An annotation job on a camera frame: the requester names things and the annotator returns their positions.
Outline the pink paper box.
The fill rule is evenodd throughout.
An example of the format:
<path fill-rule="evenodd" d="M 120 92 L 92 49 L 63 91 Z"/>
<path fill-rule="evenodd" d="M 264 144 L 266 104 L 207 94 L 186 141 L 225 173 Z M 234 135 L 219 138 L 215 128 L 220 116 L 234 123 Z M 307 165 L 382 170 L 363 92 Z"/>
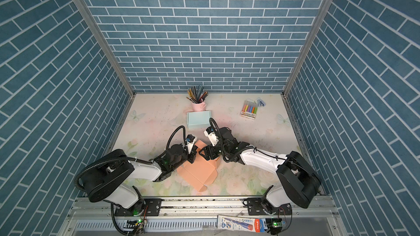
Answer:
<path fill-rule="evenodd" d="M 217 168 L 220 166 L 221 158 L 207 161 L 199 154 L 206 144 L 198 140 L 195 145 L 198 148 L 195 161 L 193 163 L 184 162 L 177 168 L 177 173 L 200 194 L 206 192 L 217 178 Z"/>

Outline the light blue paper box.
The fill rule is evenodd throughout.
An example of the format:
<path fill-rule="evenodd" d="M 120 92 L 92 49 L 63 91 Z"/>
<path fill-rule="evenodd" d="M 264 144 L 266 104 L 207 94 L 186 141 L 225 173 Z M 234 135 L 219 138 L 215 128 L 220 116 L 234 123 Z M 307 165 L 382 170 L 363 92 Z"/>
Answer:
<path fill-rule="evenodd" d="M 210 127 L 211 111 L 196 111 L 187 113 L 187 127 L 190 130 Z"/>

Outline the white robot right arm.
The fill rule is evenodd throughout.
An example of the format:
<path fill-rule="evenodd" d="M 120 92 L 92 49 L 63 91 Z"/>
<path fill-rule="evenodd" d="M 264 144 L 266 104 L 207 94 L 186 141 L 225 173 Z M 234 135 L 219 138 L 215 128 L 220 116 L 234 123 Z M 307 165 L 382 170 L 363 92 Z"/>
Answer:
<path fill-rule="evenodd" d="M 309 207 L 322 180 L 300 153 L 277 154 L 261 150 L 247 142 L 239 142 L 231 129 L 220 128 L 213 118 L 209 123 L 205 136 L 211 145 L 199 152 L 205 160 L 221 156 L 226 163 L 254 166 L 277 175 L 280 184 L 270 186 L 260 199 L 259 207 L 264 212 L 273 214 L 289 203 L 304 209 Z"/>

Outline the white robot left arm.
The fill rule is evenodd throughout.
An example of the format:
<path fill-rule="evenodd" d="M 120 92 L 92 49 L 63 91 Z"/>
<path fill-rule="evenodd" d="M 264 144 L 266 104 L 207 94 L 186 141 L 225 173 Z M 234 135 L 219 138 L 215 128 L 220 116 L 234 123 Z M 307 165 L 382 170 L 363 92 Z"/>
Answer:
<path fill-rule="evenodd" d="M 145 161 L 129 157 L 117 149 L 82 169 L 74 177 L 74 185 L 85 192 L 89 201 L 105 201 L 118 206 L 133 216 L 146 213 L 146 202 L 140 190 L 129 187 L 127 179 L 145 179 L 161 182 L 171 176 L 183 163 L 193 163 L 196 158 L 197 138 L 186 135 L 186 128 L 179 126 L 171 134 L 165 151 Z"/>

